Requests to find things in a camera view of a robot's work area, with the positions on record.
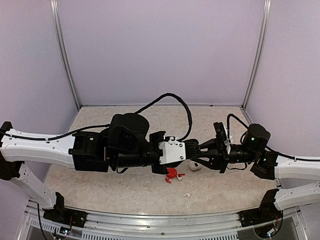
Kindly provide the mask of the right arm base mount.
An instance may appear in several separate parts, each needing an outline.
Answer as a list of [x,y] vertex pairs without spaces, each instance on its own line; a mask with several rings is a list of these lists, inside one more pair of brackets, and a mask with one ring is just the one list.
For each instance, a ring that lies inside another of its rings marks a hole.
[[281,218],[283,213],[280,210],[271,208],[253,208],[240,211],[239,219],[242,227],[254,226]]

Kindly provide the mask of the white earbud front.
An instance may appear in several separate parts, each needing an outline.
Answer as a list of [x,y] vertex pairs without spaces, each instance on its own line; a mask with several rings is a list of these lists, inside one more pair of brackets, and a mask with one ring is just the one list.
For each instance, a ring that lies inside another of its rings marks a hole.
[[186,193],[182,196],[183,198],[190,198],[191,197],[191,194],[190,193]]

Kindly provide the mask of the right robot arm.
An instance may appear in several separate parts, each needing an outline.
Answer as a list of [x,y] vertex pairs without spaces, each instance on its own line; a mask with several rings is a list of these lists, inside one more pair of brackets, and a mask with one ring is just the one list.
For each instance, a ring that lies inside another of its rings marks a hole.
[[246,128],[241,144],[232,144],[229,130],[223,123],[214,123],[216,137],[194,146],[190,159],[211,170],[223,174],[228,165],[244,163],[251,165],[250,171],[260,179],[310,180],[306,185],[268,190],[256,218],[266,222],[276,210],[310,205],[320,201],[320,161],[314,157],[297,157],[279,153],[267,148],[271,134],[260,124],[252,123]]

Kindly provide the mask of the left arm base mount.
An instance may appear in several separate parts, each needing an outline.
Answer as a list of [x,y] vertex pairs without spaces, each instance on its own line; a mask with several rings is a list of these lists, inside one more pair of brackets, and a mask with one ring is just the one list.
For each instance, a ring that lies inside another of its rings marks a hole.
[[85,211],[65,208],[62,211],[55,209],[45,210],[43,217],[56,223],[71,227],[84,228],[88,213]]

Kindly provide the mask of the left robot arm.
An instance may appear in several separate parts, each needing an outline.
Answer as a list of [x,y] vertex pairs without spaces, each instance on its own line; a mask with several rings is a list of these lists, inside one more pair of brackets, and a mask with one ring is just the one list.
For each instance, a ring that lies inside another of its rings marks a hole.
[[20,132],[10,122],[0,129],[0,178],[21,187],[39,206],[63,223],[70,218],[64,197],[50,191],[27,162],[59,165],[76,171],[103,172],[151,167],[165,175],[187,157],[185,144],[163,131],[148,134],[149,122],[137,113],[116,114],[100,132],[84,127],[64,135]]

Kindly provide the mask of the white earbud charging case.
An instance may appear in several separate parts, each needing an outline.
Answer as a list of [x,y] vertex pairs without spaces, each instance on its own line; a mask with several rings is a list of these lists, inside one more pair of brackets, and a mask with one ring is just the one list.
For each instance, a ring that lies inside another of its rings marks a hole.
[[191,162],[189,164],[189,169],[192,172],[197,172],[197,171],[200,171],[202,169],[202,165],[198,164],[197,162]]

